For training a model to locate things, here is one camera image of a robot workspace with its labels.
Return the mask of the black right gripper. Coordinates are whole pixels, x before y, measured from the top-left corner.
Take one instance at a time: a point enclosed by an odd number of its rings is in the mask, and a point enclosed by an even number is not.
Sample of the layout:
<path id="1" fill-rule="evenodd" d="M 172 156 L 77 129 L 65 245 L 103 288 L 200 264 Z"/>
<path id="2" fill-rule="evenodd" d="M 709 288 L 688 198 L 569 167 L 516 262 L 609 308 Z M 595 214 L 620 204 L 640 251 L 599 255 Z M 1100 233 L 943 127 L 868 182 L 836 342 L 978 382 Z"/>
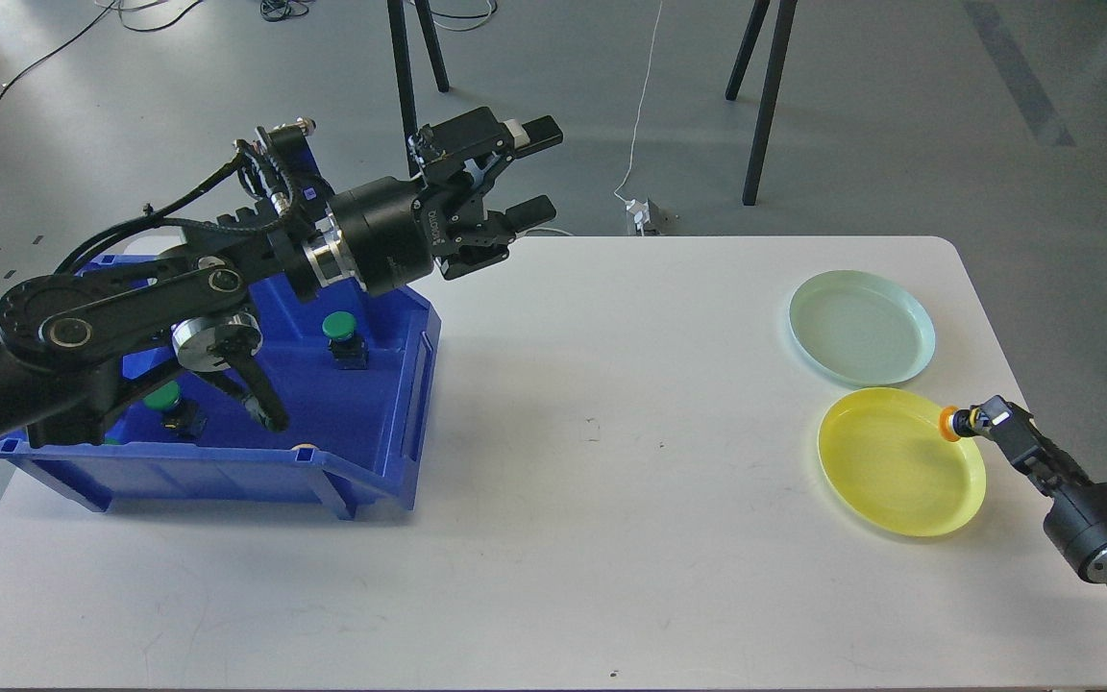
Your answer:
<path id="1" fill-rule="evenodd" d="M 1012 468 L 1051 496 L 1043 530 L 1070 570 L 1085 582 L 1107 585 L 1107 482 L 1093 483 L 1041 433 L 1030 411 L 1003 397 L 972 407 L 972 433 L 995 443 Z"/>

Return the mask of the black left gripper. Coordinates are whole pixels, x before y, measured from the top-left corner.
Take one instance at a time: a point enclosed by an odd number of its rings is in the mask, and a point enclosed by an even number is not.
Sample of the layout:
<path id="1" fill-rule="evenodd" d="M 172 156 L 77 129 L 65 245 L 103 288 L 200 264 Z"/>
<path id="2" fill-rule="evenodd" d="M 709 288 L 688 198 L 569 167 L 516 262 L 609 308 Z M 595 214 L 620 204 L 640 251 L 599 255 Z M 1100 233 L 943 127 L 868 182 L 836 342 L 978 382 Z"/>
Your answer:
<path id="1" fill-rule="evenodd" d="M 413 179 L 381 177 L 327 202 L 322 218 L 302 245 L 320 287 L 352 279 L 377 297 L 433 271 L 461 279 L 509 258 L 510 245 L 556 218 L 545 194 L 505 211 L 486 211 L 484 197 L 515 161 L 554 148 L 565 140 L 550 115 L 526 123 L 498 121 L 478 107 L 408 137 Z M 430 248 L 420 223 L 430 214 Z"/>

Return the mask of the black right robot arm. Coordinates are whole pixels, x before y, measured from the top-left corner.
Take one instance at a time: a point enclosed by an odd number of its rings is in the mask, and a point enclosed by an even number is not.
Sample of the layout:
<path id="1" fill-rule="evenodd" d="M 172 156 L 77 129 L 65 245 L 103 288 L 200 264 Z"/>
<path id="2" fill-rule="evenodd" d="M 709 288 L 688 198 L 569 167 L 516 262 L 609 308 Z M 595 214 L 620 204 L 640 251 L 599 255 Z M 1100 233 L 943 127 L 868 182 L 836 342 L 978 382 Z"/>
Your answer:
<path id="1" fill-rule="evenodd" d="M 942 412 L 942 434 L 989 438 L 1051 500 L 1043 531 L 1082 581 L 1107 588 L 1107 482 L 1095 482 L 1076 459 L 1034 425 L 1032 413 L 1003 397 Z"/>

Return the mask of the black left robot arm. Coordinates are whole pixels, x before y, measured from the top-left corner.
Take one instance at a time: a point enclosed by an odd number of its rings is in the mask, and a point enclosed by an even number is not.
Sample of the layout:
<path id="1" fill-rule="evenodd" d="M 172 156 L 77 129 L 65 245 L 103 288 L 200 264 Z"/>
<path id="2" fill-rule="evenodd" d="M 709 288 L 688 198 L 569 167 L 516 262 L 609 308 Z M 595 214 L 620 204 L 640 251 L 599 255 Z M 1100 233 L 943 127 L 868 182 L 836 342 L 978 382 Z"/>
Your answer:
<path id="1" fill-rule="evenodd" d="M 505 211 L 483 198 L 514 161 L 554 148 L 542 115 L 500 121 L 488 107 L 407 140 L 408 179 L 333 192 L 299 118 L 234 144 L 232 161 L 179 202 L 120 223 L 56 272 L 0 298 L 0 436 L 35 446 L 101 444 L 123 412 L 189 372 L 284 431 L 283 400 L 258 363 L 262 329 L 249 289 L 284 276 L 300 301 L 355 280 L 368 295 L 445 280 L 508 258 L 556 215 L 546 196 Z"/>

